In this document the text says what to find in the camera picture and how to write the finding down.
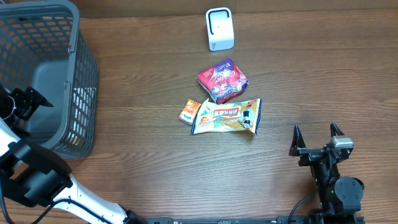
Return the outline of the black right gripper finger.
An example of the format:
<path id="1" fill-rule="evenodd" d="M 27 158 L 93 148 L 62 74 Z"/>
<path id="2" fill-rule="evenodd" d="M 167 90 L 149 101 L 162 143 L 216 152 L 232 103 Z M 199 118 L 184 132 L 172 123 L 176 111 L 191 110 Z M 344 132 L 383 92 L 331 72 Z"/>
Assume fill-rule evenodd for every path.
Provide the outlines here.
<path id="1" fill-rule="evenodd" d="M 292 138 L 292 143 L 289 149 L 289 155 L 290 156 L 300 156 L 301 153 L 306 151 L 306 145 L 303 140 L 302 134 L 300 132 L 299 126 L 296 124 L 294 126 L 294 134 Z"/>
<path id="2" fill-rule="evenodd" d="M 344 135 L 344 133 L 340 130 L 340 128 L 336 125 L 335 122 L 332 122 L 330 124 L 330 133 L 331 137 Z"/>

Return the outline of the yellow white snack bag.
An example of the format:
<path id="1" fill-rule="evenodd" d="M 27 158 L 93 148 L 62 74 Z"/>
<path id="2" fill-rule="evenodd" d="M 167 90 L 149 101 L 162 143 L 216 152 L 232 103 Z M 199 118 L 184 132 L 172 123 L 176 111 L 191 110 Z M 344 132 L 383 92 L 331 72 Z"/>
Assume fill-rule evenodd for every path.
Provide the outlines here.
<path id="1" fill-rule="evenodd" d="M 261 106 L 260 98 L 219 105 L 206 99 L 195 116 L 191 133 L 249 131 L 257 134 L 261 120 Z"/>

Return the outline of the red purple snack pack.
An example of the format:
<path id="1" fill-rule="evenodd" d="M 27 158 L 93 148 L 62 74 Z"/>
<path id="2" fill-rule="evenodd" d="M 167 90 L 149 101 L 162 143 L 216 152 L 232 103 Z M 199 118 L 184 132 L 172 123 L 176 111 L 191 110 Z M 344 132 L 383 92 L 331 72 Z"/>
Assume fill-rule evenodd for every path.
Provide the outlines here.
<path id="1" fill-rule="evenodd" d="M 197 79 L 217 105 L 243 94 L 249 85 L 247 77 L 231 58 L 197 73 Z"/>

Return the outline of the small orange white packet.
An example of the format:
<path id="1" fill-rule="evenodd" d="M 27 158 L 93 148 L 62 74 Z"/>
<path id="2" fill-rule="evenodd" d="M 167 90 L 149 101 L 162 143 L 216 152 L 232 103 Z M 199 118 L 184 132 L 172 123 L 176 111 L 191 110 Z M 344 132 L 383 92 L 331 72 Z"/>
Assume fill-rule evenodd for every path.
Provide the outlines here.
<path id="1" fill-rule="evenodd" d="M 201 103 L 188 99 L 187 104 L 179 115 L 179 119 L 189 125 L 192 125 L 200 107 Z"/>

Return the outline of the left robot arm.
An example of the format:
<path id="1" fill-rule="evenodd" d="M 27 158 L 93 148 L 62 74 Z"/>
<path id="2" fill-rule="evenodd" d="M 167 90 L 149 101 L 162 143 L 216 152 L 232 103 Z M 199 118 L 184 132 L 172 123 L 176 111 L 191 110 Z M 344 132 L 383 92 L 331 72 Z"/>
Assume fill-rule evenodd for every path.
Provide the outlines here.
<path id="1" fill-rule="evenodd" d="M 45 207 L 38 221 L 57 208 L 88 223 L 143 223 L 133 211 L 81 185 L 58 154 L 26 139 L 29 133 L 18 121 L 29 119 L 39 106 L 51 103 L 32 87 L 1 88 L 1 209 L 6 222 L 12 223 L 4 201 L 9 198 L 26 207 Z"/>

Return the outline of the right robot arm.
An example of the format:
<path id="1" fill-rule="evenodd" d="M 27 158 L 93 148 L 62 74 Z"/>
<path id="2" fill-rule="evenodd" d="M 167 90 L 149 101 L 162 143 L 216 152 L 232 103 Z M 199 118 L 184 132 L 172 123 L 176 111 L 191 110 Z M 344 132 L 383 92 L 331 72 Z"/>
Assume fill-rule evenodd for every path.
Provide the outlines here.
<path id="1" fill-rule="evenodd" d="M 354 142 L 335 123 L 330 124 L 330 134 L 330 142 L 321 149 L 307 149 L 300 128 L 294 126 L 289 155 L 299 158 L 300 167 L 310 167 L 317 189 L 293 207 L 287 223 L 364 223 L 363 217 L 356 216 L 361 210 L 364 184 L 358 178 L 342 177 L 338 170 L 338 163 L 351 155 Z M 296 217 L 299 206 L 316 195 L 320 208 L 306 217 Z"/>

